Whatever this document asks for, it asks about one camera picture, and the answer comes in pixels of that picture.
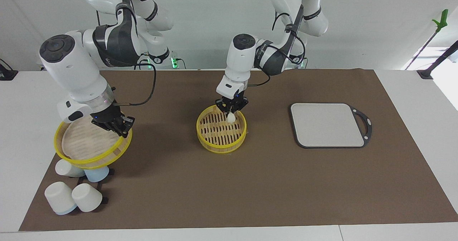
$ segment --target brown table mat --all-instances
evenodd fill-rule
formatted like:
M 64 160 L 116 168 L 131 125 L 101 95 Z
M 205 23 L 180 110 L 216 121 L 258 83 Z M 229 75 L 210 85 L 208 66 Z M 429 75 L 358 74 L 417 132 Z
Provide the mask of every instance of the brown table mat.
M 152 72 L 104 71 L 118 102 L 140 102 Z M 222 71 L 159 71 L 152 100 L 124 107 L 136 118 L 127 152 L 103 184 L 97 212 L 53 213 L 44 189 L 76 179 L 51 163 L 20 231 L 203 228 L 458 221 L 449 200 L 372 70 L 293 70 L 250 87 L 245 143 L 232 154 L 206 151 L 200 112 L 219 98 Z M 252 83 L 264 81 L 254 72 Z M 303 149 L 288 107 L 343 102 L 373 123 L 361 149 Z

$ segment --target white wall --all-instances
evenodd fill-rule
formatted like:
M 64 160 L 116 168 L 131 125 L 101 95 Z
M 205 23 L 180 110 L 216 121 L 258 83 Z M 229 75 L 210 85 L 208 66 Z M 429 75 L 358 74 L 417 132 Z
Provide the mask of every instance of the white wall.
M 31 26 L 2 9 L 0 57 L 18 69 L 36 69 L 36 53 L 31 50 L 37 50 L 39 42 L 31 41 L 31 35 L 44 40 L 97 23 L 95 11 L 84 0 L 14 1 L 16 12 L 23 13 Z M 225 67 L 227 48 L 236 34 L 276 41 L 282 31 L 280 24 L 270 31 L 274 13 L 270 0 L 156 1 L 176 18 L 174 28 L 164 35 L 188 68 Z M 5 3 L 8 0 L 0 0 L 2 7 Z M 309 68 L 400 68 L 434 32 L 430 20 L 457 5 L 456 0 L 323 0 L 330 27 L 322 37 L 309 37 Z M 102 23 L 112 21 L 102 16 Z

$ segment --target black pole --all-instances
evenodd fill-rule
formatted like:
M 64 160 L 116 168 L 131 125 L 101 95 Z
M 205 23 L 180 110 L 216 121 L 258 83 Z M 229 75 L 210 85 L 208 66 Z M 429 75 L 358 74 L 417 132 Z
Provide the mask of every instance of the black pole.
M 417 73 L 420 75 L 421 78 L 423 79 L 432 79 L 431 77 L 431 72 L 436 68 L 440 63 L 442 63 L 444 60 L 446 60 L 450 55 L 456 52 L 458 50 L 458 40 L 450 46 L 439 58 L 437 58 L 436 61 L 428 69 L 426 70 L 418 70 Z

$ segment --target green handle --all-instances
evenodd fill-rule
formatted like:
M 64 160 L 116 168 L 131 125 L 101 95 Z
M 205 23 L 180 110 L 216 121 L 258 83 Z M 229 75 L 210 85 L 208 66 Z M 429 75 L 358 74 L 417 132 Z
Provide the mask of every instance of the green handle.
M 445 9 L 444 11 L 442 11 L 442 16 L 440 16 L 440 22 L 434 19 L 432 20 L 433 22 L 435 22 L 435 24 L 437 24 L 436 32 L 440 32 L 443 27 L 448 25 L 447 24 L 447 15 L 448 15 L 448 9 Z

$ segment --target light blue cup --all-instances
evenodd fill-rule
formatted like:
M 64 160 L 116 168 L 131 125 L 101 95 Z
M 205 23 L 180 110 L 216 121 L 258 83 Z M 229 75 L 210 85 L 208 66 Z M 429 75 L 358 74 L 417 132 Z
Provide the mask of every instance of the light blue cup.
M 110 169 L 108 166 L 104 166 L 100 169 L 85 169 L 87 180 L 90 182 L 96 183 L 100 182 L 108 176 Z

